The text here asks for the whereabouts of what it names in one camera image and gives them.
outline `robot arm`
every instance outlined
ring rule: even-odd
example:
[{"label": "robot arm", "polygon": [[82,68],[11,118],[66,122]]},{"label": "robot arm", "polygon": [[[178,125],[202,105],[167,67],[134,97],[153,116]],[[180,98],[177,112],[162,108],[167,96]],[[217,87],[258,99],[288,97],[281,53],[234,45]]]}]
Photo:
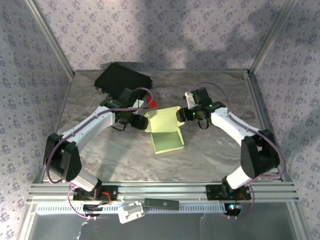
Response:
[{"label": "robot arm", "polygon": [[[62,180],[74,184],[88,192],[92,199],[100,194],[101,181],[82,168],[80,152],[85,145],[96,135],[115,122],[123,122],[145,130],[148,119],[132,111],[112,111],[112,109],[138,108],[144,105],[144,101],[138,100],[136,94],[126,88],[116,100],[105,100],[84,121],[72,129],[58,135],[52,133],[46,143],[43,164],[50,172],[58,175]],[[62,137],[69,136],[54,152],[48,166],[47,161],[54,148],[62,141]]]},{"label": "robot arm", "polygon": [[[261,133],[274,143],[275,139],[271,131],[268,129],[261,131],[245,123],[229,112],[221,102],[213,103],[204,87],[186,92],[185,99],[188,107],[181,108],[176,113],[179,122],[206,120],[207,123],[225,131],[241,147],[240,166],[222,180],[221,188],[225,196],[280,164],[279,156],[274,148],[248,129]],[[236,124],[231,118],[247,129]]]}]

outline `small black module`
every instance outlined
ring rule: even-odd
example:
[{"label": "small black module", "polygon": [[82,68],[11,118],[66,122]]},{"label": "small black module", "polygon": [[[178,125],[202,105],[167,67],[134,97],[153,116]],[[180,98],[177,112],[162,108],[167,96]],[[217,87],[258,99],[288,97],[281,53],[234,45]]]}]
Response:
[{"label": "small black module", "polygon": [[[152,80],[150,77],[130,70],[116,63],[111,65],[95,80],[94,86],[101,89],[103,93],[109,94],[116,99],[124,91],[125,88],[134,90],[136,88],[150,89]],[[138,99],[142,99],[146,95],[146,91],[137,91]]]},{"label": "small black module", "polygon": [[145,198],[143,206],[145,208],[179,210],[179,201]]}]

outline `black case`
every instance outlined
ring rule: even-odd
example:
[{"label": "black case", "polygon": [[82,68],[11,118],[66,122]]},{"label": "black case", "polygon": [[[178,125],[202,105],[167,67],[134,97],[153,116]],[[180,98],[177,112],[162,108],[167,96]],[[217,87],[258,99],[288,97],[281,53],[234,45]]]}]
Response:
[{"label": "black case", "polygon": [[[94,82],[95,87],[109,94],[113,99],[118,98],[125,88],[131,90],[140,87],[150,89],[152,84],[150,77],[120,66],[117,63],[111,63]],[[146,93],[143,90],[137,91],[138,99],[142,99]]]}]

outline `purple floral wallpaper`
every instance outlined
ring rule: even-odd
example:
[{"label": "purple floral wallpaper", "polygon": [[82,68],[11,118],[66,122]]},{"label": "purple floral wallpaper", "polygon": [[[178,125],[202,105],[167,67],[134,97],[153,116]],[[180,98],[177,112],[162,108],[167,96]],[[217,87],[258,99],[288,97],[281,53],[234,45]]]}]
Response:
[{"label": "purple floral wallpaper", "polygon": [[299,1],[256,73],[314,239],[320,239],[320,2]]},{"label": "purple floral wallpaper", "polygon": [[248,69],[283,0],[37,0],[76,70]]},{"label": "purple floral wallpaper", "polygon": [[0,239],[14,239],[69,79],[24,1],[0,10]]}]

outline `light green cardboard box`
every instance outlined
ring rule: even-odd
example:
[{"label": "light green cardboard box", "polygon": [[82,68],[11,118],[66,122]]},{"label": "light green cardboard box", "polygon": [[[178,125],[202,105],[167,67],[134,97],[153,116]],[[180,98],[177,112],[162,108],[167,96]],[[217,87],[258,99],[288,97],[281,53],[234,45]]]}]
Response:
[{"label": "light green cardboard box", "polygon": [[185,146],[180,126],[184,122],[178,122],[176,113],[179,106],[154,110],[147,112],[144,116],[148,118],[147,133],[151,133],[155,154],[183,149]]}]

